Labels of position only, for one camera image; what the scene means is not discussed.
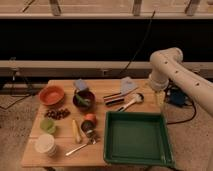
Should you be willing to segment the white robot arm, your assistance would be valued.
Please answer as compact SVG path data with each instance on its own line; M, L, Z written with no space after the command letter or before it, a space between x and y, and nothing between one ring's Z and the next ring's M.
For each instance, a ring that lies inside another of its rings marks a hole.
M158 50L151 54L152 71L149 86L156 92L165 90L172 80L188 96L213 117L213 83L181 65L183 53L179 48Z

